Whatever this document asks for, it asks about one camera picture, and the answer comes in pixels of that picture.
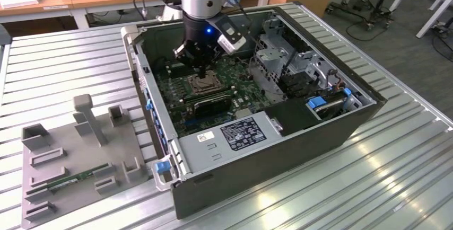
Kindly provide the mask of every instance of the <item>caster wheel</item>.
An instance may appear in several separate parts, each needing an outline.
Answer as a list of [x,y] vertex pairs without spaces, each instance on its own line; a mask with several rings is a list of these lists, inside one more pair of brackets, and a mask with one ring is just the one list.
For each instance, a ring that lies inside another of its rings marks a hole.
[[333,13],[333,7],[331,6],[331,7],[328,7],[328,9],[327,9],[327,13],[328,14],[332,14]]

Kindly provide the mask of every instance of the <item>green circuit board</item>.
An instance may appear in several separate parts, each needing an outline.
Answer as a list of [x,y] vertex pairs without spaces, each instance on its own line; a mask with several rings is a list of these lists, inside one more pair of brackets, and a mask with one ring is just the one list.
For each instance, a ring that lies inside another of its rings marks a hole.
[[[208,71],[208,76],[212,78],[209,85],[201,81],[194,85],[197,74],[188,71],[182,65],[176,65],[173,68],[168,65],[168,70],[157,74],[158,87],[180,137],[241,118],[240,113],[244,109],[248,109],[247,112],[256,113],[272,105],[249,76],[248,64],[248,61],[241,61],[238,58],[222,58],[216,68]],[[225,104],[216,105],[229,109],[216,115],[196,118],[197,105],[216,99],[232,100],[230,107]]]

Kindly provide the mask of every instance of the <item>robotic arm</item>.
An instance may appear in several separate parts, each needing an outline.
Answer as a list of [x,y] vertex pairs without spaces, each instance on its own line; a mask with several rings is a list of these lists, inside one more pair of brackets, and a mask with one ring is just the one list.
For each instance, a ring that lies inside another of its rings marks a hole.
[[176,56],[201,78],[222,54],[234,54],[247,43],[245,35],[221,12],[224,3],[225,0],[182,0],[185,41]]

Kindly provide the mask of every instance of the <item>gray fixture plate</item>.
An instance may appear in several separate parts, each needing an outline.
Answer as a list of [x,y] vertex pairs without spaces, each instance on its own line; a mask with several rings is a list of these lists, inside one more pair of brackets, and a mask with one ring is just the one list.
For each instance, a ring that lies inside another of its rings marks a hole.
[[[149,179],[134,126],[130,121],[129,112],[126,109],[124,109],[124,114],[129,121],[126,121],[118,127],[113,127],[109,114],[104,114],[97,117],[100,126],[102,127],[102,131],[109,140],[109,144],[102,147],[94,133],[81,137],[75,129],[77,123],[49,130],[50,135],[45,136],[47,143],[51,144],[49,147],[43,147],[31,151],[25,146],[22,182],[23,228],[30,229],[51,221],[69,212],[144,183]],[[66,156],[46,162],[37,167],[30,165],[31,157],[59,148],[63,148]],[[136,168],[136,158],[138,159],[138,163],[141,165],[142,174],[141,177],[133,178],[129,182],[124,171],[124,162],[126,163],[128,168]],[[81,182],[58,189],[57,192],[53,192],[54,195],[41,198],[39,200],[34,201],[34,203],[26,200],[27,191],[34,189],[34,187],[30,185],[31,177],[35,178],[35,181],[45,180],[50,176],[62,173],[63,167],[67,169],[67,176],[74,176],[109,163],[114,165],[116,171],[106,171],[106,174],[101,177],[93,176]],[[113,176],[117,179],[117,184],[120,184],[118,187],[114,188],[113,186],[113,188],[104,189],[104,191],[106,191],[100,194],[97,191],[96,182],[100,182]],[[29,221],[26,219],[27,211],[34,209],[37,205],[45,203],[46,201],[54,204],[54,213],[47,213],[47,215],[43,213],[43,217],[37,217],[37,220]]]

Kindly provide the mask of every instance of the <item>barcode sticker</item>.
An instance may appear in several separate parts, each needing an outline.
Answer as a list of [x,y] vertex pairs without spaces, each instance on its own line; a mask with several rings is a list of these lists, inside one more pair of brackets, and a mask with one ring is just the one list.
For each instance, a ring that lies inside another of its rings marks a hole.
[[67,5],[65,5],[65,6],[47,6],[47,7],[43,7],[45,8],[45,10],[53,10],[53,9],[65,9],[65,8],[69,8],[69,6]]

